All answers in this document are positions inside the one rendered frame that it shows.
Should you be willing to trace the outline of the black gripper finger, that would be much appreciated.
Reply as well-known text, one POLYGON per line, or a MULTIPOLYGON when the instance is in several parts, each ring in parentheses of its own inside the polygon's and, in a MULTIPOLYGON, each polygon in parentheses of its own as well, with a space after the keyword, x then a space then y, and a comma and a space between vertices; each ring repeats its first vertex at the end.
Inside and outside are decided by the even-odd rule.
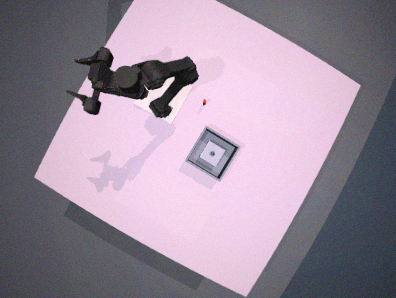
POLYGON ((93 55, 92 57, 83 58, 83 59, 76 59, 75 62, 78 63, 78 64, 85 64, 85 65, 88 65, 88 66, 90 66, 91 63, 98 63, 97 62, 98 53, 99 53, 99 51, 96 51, 96 54, 93 55))
POLYGON ((77 99, 82 100, 82 104, 81 105, 84 107, 85 99, 88 97, 87 95, 86 96, 85 95, 81 95, 81 94, 78 94, 78 93, 73 92, 71 90, 70 91, 66 91, 66 92, 70 93, 71 95, 73 95, 77 99))

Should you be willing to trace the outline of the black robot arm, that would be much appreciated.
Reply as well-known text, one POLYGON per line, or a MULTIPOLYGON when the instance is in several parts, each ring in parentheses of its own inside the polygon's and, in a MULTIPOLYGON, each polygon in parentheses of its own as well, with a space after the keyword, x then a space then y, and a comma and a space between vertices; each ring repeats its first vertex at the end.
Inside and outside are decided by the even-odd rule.
POLYGON ((149 105, 156 118, 166 118, 173 109, 169 102, 183 87, 198 80, 199 74, 196 69, 196 65, 188 56, 169 62, 150 60, 131 67, 120 66, 116 71, 99 62, 91 63, 88 79, 92 83, 91 88, 104 91, 115 87, 115 83, 112 83, 114 77, 121 96, 143 100, 148 97, 148 90, 162 88, 168 78, 174 77, 161 97, 153 100, 149 105))

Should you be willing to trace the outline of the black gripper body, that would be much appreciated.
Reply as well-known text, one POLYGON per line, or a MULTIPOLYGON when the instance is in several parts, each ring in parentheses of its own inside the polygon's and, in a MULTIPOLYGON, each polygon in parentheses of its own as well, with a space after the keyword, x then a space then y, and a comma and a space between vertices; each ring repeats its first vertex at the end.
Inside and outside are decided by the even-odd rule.
MULTIPOLYGON (((97 62, 103 62, 108 68, 112 67, 114 56, 112 56, 110 49, 100 47, 97 62)), ((121 96, 120 95, 120 88, 118 87, 117 83, 112 79, 112 83, 115 83, 115 87, 112 89, 106 89, 104 91, 97 91, 94 90, 92 97, 87 97, 85 99, 83 111, 88 112, 89 114, 97 115, 99 114, 101 103, 99 101, 100 92, 111 94, 114 96, 121 96)))

